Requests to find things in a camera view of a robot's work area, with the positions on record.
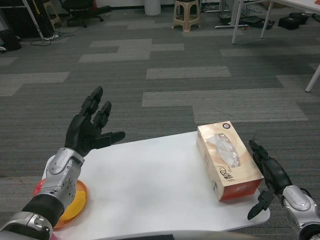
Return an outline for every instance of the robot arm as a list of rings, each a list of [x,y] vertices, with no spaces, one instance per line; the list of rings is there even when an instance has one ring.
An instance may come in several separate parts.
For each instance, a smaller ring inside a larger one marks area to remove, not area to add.
[[[108,147],[125,137],[124,132],[101,134],[111,111],[109,101],[91,122],[102,94],[99,86],[86,98],[69,125],[65,146],[48,164],[41,190],[0,229],[0,240],[49,240],[60,216],[75,198],[84,157],[92,149]]]
[[[254,141],[249,142],[253,150],[253,159],[264,175],[268,191],[262,191],[259,202],[251,209],[247,218],[254,218],[262,210],[267,210],[274,196],[287,212],[288,220],[299,240],[320,240],[320,214],[317,204],[308,191],[293,185],[286,171],[267,151]]]

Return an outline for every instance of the stool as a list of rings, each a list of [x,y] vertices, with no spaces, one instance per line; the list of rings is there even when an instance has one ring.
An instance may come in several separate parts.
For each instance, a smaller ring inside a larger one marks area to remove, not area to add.
[[[57,13],[57,10],[56,10],[55,6],[52,4],[51,0],[42,0],[42,4],[44,6],[46,14],[48,14],[48,17],[50,19],[50,22],[51,22],[51,25],[52,25],[53,29],[55,29],[55,24],[61,23],[60,17],[59,17],[59,15]],[[47,10],[48,7],[50,7],[52,9],[53,13],[55,14],[54,18],[49,16],[49,12]]]
[[[196,6],[196,15],[190,14],[191,7]],[[183,7],[183,14],[177,16],[178,6]],[[190,32],[191,25],[198,24],[200,28],[200,7],[198,0],[176,0],[174,4],[173,25],[182,25],[184,32]]]

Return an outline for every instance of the white tabletop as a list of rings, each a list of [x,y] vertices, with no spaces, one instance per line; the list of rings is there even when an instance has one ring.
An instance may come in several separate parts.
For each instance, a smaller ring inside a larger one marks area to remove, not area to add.
[[[293,8],[303,9],[305,11],[310,11],[315,14],[320,13],[320,4],[316,4],[316,0],[273,0]]]
[[[227,231],[266,222],[269,210],[247,220],[259,191],[217,201],[196,138],[196,132],[189,132],[92,150],[79,177],[90,192],[87,206],[54,234],[59,240],[102,240],[177,230]]]

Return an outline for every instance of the table leg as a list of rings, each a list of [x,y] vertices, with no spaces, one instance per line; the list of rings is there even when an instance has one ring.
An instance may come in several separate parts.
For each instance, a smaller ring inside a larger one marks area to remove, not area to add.
[[[317,70],[315,71],[311,81],[309,82],[308,86],[306,87],[305,91],[308,93],[311,91],[312,87],[315,85],[317,79],[320,78],[320,65],[317,68]]]
[[[272,9],[273,5],[274,5],[274,2],[271,1],[271,2],[270,2],[270,5],[269,5],[268,12],[267,12],[266,17],[265,17],[265,21],[264,21],[262,33],[261,33],[261,36],[260,36],[261,39],[264,38],[264,33],[265,33],[265,30],[267,29],[267,25],[268,25],[268,23],[269,23],[269,15],[270,15],[270,12],[271,12],[271,9]]]
[[[244,6],[244,0],[239,0],[239,7],[238,7],[238,12],[236,13],[235,25],[234,25],[233,36],[232,36],[232,44],[235,44],[235,42],[236,42],[237,31],[238,31],[238,26],[239,26],[239,21],[240,21],[240,16],[241,16],[241,10],[242,10],[243,6]]]

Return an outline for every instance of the floor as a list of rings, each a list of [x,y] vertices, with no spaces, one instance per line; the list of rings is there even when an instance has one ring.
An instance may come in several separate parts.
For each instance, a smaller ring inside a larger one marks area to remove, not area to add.
[[[278,20],[292,8],[275,9]],[[159,16],[116,10],[50,46],[23,42],[0,55],[0,225],[20,211],[47,159],[63,147],[68,125],[97,86],[112,102],[106,131],[125,131],[123,142],[195,131],[230,120],[245,144],[254,139],[277,159],[294,184],[320,200],[320,82],[304,91],[320,63],[320,23],[296,30],[220,25],[201,15],[201,28],[171,28],[172,8]],[[275,200],[270,220],[236,232],[292,239]]]

